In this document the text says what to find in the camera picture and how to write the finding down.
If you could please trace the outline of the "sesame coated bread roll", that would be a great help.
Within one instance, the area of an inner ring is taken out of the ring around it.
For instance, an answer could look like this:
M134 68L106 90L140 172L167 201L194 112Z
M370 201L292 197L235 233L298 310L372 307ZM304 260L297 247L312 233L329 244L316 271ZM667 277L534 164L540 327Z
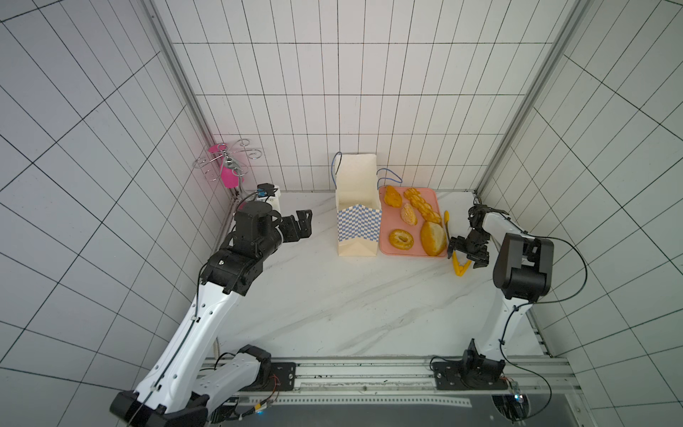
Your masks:
M415 226L418 224L417 215L410 203L403 204L400 209L400 218L406 225Z

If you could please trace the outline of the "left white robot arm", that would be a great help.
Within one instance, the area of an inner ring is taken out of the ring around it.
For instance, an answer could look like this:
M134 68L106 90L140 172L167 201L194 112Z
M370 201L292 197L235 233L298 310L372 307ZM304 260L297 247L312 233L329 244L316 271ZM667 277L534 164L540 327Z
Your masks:
M241 203L235 229L201 269L195 301L174 337L136 388L115 396L110 413L129 426L204 426L239 391L268 385L270 353L254 345L207 376L199 374L229 311L279 247L311 236L312 217L309 210L282 216L265 201Z

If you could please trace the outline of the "large oval bread loaf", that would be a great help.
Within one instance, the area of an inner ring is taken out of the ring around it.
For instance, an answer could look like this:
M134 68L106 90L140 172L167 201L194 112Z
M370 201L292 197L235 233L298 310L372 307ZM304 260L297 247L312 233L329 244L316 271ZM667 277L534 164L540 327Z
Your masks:
M439 256L448 245L448 238L439 223L425 222L420 230L423 251L428 256Z

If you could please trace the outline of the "ring bagel bread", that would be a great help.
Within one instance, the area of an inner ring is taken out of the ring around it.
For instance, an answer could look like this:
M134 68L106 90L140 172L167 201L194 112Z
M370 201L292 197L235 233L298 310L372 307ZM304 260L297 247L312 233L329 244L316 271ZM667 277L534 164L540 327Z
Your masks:
M413 247L414 237L408 231L396 229L390 232L389 242L394 248L402 251L407 251Z

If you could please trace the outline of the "yellow steel bread tongs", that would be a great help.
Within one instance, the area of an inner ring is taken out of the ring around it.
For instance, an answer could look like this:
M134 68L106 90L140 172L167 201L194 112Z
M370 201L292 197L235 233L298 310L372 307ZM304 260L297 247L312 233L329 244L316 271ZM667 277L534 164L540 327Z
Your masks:
M448 210L446 210L444 213L444 224L445 224L445 229L446 229L446 236L448 237L448 239L451 239L450 229L449 229L449 221L450 221L450 213L448 212ZM464 274L471 267L471 260L467 260L466 263L460 263L459 262L457 252L455 251L455 249L448 251L448 258L452 261L454 272L458 277L463 277Z

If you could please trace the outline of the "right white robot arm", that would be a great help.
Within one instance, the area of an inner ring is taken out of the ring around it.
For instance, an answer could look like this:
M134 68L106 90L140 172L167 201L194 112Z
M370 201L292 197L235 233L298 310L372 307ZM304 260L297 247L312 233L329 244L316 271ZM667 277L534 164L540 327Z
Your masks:
M471 339L460 359L434 357L430 361L440 391L503 390L508 379L503 370L512 365L503 354L505 336L513 332L525 313L551 290L554 245L523 231L510 215L476 204L468 211L470 232L450 237L448 259L460 277L469 268L489 265L488 247L498 250L492 281L498 289L483 327L481 345Z

